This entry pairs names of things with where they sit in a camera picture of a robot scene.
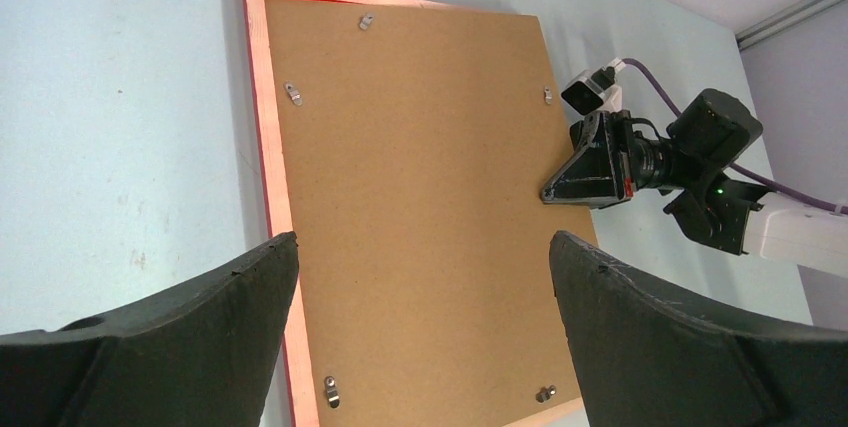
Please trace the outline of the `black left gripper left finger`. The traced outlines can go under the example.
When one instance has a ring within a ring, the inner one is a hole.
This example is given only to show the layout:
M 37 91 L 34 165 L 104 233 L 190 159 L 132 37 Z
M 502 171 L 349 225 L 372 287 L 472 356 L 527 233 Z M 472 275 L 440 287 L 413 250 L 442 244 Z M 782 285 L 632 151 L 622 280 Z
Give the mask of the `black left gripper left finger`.
M 256 426 L 298 280 L 277 235 L 59 330 L 1 339 L 5 426 Z

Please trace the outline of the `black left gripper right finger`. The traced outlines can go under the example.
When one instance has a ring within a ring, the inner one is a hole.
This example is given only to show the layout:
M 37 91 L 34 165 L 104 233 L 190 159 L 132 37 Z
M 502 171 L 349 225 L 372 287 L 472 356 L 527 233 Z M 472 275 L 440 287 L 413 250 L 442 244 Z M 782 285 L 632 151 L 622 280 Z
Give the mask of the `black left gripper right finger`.
M 746 311 L 560 231 L 549 264 L 593 426 L 843 426 L 847 335 Z

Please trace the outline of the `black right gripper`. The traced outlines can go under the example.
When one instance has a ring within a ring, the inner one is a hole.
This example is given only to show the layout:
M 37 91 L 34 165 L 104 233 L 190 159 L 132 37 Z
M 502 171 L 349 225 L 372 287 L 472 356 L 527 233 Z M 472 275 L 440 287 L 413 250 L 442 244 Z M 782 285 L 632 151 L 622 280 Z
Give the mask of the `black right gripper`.
M 762 124 L 735 97 L 703 90 L 668 125 L 647 138 L 651 121 L 627 110 L 595 111 L 569 129 L 573 155 L 543 185 L 543 203 L 604 209 L 655 189 L 678 195 L 663 211 L 689 240 L 734 255 L 744 252 L 751 213 L 769 188 L 725 173 L 762 134 Z

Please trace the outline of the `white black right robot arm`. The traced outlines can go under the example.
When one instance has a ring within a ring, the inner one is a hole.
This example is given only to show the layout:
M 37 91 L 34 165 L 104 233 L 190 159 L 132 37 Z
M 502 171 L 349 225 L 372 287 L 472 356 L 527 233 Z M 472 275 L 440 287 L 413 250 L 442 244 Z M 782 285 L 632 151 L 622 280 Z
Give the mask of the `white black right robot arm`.
M 582 118 L 570 127 L 574 152 L 543 185 L 545 204 L 603 209 L 641 190 L 675 197 L 663 209 L 689 240 L 734 255 L 789 261 L 847 274 L 847 217 L 781 194 L 726 169 L 762 133 L 735 97 L 705 89 L 667 127 L 647 138 L 621 108 L 621 90 L 575 85 L 562 94 Z

